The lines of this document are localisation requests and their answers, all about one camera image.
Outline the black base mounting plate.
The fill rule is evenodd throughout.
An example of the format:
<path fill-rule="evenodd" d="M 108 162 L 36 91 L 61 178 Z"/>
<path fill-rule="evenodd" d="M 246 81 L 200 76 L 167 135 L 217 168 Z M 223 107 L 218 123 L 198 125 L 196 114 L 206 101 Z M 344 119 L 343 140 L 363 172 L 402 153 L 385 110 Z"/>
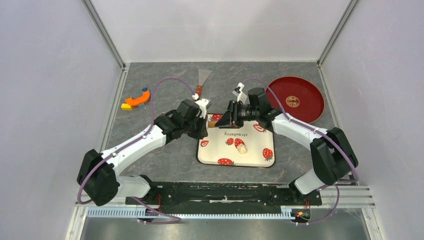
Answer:
<path fill-rule="evenodd" d="M 165 214 L 277 214 L 282 206 L 322 205 L 317 191 L 297 195 L 271 183 L 154 182 L 141 201 Z"/>

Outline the white strawberry print tray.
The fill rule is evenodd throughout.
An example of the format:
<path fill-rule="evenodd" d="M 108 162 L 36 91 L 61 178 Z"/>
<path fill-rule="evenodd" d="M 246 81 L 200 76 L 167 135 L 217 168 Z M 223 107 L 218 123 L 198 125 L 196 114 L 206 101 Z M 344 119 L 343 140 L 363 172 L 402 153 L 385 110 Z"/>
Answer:
<path fill-rule="evenodd" d="M 273 133 L 256 121 L 245 121 L 241 128 L 208 128 L 207 133 L 197 145 L 196 158 L 201 164 L 269 168 L 275 163 Z M 238 153 L 240 144 L 247 147 L 246 154 Z"/>

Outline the dark red round plate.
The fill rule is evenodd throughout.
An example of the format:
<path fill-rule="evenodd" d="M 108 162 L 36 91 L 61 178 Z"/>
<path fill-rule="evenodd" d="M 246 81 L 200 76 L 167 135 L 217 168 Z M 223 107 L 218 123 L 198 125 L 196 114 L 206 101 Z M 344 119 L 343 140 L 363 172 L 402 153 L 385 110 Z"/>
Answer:
<path fill-rule="evenodd" d="M 278 102 L 292 117 L 311 124 L 318 120 L 325 110 L 321 91 L 311 82 L 296 76 L 280 77 L 268 85 L 265 91 L 274 108 Z"/>

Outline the yellow toy block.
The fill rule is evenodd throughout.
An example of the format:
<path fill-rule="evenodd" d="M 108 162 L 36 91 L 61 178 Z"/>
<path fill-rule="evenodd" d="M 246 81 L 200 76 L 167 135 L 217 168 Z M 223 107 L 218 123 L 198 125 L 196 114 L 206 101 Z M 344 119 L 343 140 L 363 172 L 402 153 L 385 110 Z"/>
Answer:
<path fill-rule="evenodd" d="M 133 106 L 131 106 L 131 105 L 127 104 L 127 103 L 122 103 L 121 106 L 120 106 L 120 108 L 123 111 L 132 111 L 133 110 Z"/>

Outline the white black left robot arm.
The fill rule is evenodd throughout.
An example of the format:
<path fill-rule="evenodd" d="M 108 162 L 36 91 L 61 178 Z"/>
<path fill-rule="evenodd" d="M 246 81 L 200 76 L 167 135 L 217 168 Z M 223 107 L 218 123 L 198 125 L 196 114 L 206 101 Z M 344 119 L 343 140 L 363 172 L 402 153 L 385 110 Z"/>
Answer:
<path fill-rule="evenodd" d="M 121 176 L 121 173 L 144 155 L 183 135 L 196 140 L 206 137 L 210 105 L 206 98 L 185 99 L 177 109 L 159 115 L 146 129 L 121 144 L 102 152 L 95 149 L 86 152 L 77 176 L 78 203 L 103 206 L 114 198 L 127 197 L 153 203 L 157 191 L 148 177 Z"/>

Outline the orange curved toy block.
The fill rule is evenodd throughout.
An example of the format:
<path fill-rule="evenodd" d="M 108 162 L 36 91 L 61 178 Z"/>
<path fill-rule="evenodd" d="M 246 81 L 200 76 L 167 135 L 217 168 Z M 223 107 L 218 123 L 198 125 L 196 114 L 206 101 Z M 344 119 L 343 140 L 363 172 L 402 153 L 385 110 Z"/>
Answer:
<path fill-rule="evenodd" d="M 150 97 L 151 97 L 151 93 L 148 89 L 148 91 L 146 91 L 146 92 L 142 91 L 142 95 L 140 97 L 137 97 L 137 98 L 129 97 L 129 98 L 125 99 L 125 102 L 128 105 L 131 105 L 133 107 L 137 107 L 137 106 L 145 104 L 150 99 Z"/>

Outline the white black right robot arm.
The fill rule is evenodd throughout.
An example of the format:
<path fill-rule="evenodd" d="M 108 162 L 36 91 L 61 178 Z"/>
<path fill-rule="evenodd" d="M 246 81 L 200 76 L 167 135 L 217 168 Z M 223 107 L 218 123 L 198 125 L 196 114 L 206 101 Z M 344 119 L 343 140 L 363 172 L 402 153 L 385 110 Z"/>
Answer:
<path fill-rule="evenodd" d="M 312 169 L 289 184 L 289 199 L 302 204 L 309 193 L 322 190 L 340 181 L 347 182 L 348 173 L 354 175 L 349 182 L 359 180 L 358 159 L 343 130 L 315 127 L 286 113 L 283 107 L 273 108 L 267 91 L 261 87 L 247 93 L 248 104 L 231 100 L 224 115 L 215 126 L 221 129 L 238 129 L 247 121 L 274 134 L 288 137 L 310 151 Z"/>

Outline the beige dough piece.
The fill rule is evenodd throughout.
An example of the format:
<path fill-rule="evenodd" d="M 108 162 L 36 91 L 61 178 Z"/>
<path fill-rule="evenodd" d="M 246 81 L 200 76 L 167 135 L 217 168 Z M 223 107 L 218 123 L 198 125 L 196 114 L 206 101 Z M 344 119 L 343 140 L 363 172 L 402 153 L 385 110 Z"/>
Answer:
<path fill-rule="evenodd" d="M 238 153 L 242 154 L 242 155 L 244 155 L 248 152 L 248 149 L 244 144 L 238 145 L 236 149 L 237 149 Z"/>

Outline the wooden dough roller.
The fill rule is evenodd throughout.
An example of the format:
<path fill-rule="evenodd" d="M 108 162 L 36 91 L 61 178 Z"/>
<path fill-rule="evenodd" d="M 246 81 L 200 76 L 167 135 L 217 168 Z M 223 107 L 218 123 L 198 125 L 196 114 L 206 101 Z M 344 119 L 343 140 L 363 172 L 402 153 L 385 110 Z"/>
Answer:
<path fill-rule="evenodd" d="M 208 122 L 208 127 L 209 128 L 220 128 L 220 129 L 225 129 L 225 128 L 229 128 L 231 126 L 231 124 L 229 124 L 226 121 L 209 121 Z"/>

